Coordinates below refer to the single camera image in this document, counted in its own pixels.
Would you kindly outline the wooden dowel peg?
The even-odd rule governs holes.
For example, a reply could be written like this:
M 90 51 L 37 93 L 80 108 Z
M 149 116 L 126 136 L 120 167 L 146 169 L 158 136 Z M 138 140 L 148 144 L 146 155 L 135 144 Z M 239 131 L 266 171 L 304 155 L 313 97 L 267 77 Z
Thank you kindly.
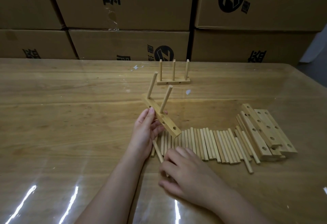
M 155 82 L 156 82 L 156 80 L 157 80 L 157 74 L 158 74 L 157 71 L 155 71 L 155 72 L 153 73 L 153 77 L 152 77 L 152 79 L 151 79 L 151 82 L 150 82 L 150 85 L 149 85 L 149 89 L 148 89 L 148 92 L 147 92 L 147 95 L 146 95 L 146 98 L 147 98 L 147 99 L 149 99 L 149 98 L 151 97 L 151 93 L 152 93 L 152 90 L 153 90 L 154 84 L 155 84 Z
M 153 140 L 152 143 L 153 143 L 153 147 L 154 147 L 154 149 L 155 149 L 155 151 L 157 153 L 157 156 L 158 156 L 158 158 L 160 160 L 160 163 L 163 163 L 164 162 L 164 159 L 163 159 L 163 156 L 161 154 L 161 151 L 160 151 L 160 149 L 159 149 L 159 147 L 157 145 L 157 140 L 156 139 Z
M 164 99 L 162 101 L 161 107 L 160 107 L 160 113 L 163 113 L 172 89 L 173 89 L 173 86 L 172 85 L 169 85 L 168 88 L 167 88 L 166 94 L 164 96 Z

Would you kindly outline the clear plastic table cover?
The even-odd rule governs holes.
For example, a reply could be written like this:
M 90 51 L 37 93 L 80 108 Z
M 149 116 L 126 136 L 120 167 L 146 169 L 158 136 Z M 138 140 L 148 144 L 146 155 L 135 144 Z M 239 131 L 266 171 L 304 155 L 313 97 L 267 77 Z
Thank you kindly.
M 0 224 L 74 223 L 124 154 L 157 62 L 0 59 Z M 166 105 L 177 126 L 235 129 L 267 109 L 298 151 L 206 163 L 277 223 L 327 224 L 327 88 L 286 64 L 191 62 Z

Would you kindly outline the stack of brown cardboard boxes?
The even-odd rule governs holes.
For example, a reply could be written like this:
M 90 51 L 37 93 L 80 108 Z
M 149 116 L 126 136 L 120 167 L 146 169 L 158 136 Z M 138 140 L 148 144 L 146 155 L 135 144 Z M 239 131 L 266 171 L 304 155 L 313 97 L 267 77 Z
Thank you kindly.
M 327 0 L 0 0 L 0 58 L 297 64 Z

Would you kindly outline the person's right hand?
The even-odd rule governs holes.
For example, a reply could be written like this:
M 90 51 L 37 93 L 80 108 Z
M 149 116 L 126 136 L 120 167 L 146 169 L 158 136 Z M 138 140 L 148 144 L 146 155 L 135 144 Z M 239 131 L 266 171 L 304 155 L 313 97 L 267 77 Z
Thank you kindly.
M 179 194 L 174 195 L 195 205 L 204 207 L 203 196 L 211 188 L 225 187 L 226 183 L 215 174 L 189 148 L 169 149 L 164 162 L 159 167 L 160 173 L 168 175 L 161 180 L 175 181 L 179 185 Z

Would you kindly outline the person's left forearm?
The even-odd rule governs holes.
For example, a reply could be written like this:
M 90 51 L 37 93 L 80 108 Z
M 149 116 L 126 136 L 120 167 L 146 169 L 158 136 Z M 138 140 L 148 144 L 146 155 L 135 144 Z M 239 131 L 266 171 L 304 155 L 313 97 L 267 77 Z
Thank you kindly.
M 74 224 L 127 224 L 140 174 L 150 149 L 125 152 Z

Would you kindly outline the person's left hand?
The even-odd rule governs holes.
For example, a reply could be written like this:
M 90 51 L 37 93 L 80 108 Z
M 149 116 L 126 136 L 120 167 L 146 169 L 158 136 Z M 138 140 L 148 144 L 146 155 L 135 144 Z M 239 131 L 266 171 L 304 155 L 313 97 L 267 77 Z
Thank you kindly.
M 165 127 L 155 116 L 155 119 L 150 127 L 145 127 L 141 124 L 141 114 L 137 118 L 130 143 L 127 148 L 127 153 L 136 157 L 137 161 L 142 163 L 148 158 L 151 149 L 152 141 L 165 130 Z

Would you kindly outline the assembled wooden three-post rack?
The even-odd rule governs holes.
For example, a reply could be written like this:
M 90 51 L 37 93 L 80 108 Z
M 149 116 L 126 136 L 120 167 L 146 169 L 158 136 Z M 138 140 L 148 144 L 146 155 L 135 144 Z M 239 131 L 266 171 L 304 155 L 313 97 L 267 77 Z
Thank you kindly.
M 176 79 L 175 77 L 175 67 L 176 67 L 176 61 L 173 61 L 173 69 L 172 69 L 172 78 L 169 80 L 163 80 L 162 79 L 162 60 L 159 60 L 159 79 L 157 80 L 157 85 L 186 85 L 190 84 L 191 80 L 188 76 L 189 68 L 190 68 L 190 60 L 186 60 L 186 66 L 185 66 L 185 75 L 182 79 Z

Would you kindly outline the row of loose wooden sticks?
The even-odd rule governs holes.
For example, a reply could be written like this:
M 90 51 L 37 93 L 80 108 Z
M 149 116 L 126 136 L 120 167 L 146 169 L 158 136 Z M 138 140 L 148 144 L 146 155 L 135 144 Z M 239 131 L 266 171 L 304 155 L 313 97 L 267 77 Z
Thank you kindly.
M 245 151 L 243 142 L 235 134 L 235 128 L 219 131 L 208 127 L 191 127 L 181 132 L 175 139 L 172 138 L 168 131 L 160 133 L 155 138 L 163 158 L 169 149 L 182 147 L 190 148 L 202 161 L 214 160 L 218 164 L 229 165 L 244 163 L 250 174 L 254 173 L 251 161 L 254 161 L 257 165 L 261 164 L 261 161 L 258 164 L 258 160 Z M 150 158 L 153 157 L 158 158 L 152 146 Z

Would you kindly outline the person's right forearm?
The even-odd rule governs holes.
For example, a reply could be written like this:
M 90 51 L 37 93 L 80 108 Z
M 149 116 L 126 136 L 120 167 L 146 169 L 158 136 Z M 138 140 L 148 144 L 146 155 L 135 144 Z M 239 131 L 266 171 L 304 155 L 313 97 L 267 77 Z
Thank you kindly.
M 237 191 L 227 186 L 209 189 L 203 199 L 204 206 L 224 224 L 275 224 Z

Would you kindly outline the wooden bar with holes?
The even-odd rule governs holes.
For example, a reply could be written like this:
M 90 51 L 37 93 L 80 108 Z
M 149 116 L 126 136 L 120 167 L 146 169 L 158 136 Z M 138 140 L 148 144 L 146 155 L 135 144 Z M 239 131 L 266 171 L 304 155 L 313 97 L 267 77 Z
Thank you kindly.
M 175 139 L 182 133 L 181 130 L 177 127 L 177 125 L 165 112 L 160 112 L 161 106 L 159 106 L 153 98 L 147 98 L 146 94 L 141 94 L 141 100 L 144 102 L 147 108 L 152 107 L 155 110 L 157 119 L 165 127 L 165 129 L 168 131 L 168 133 L 172 136 L 173 139 Z

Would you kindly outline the pile of drilled wooden blocks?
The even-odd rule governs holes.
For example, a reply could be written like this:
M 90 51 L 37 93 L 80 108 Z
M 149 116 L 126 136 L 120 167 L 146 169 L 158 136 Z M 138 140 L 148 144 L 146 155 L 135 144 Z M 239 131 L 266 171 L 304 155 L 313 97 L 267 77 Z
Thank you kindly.
M 283 161 L 298 156 L 298 151 L 268 110 L 242 104 L 236 120 L 235 134 L 258 164 L 260 161 Z

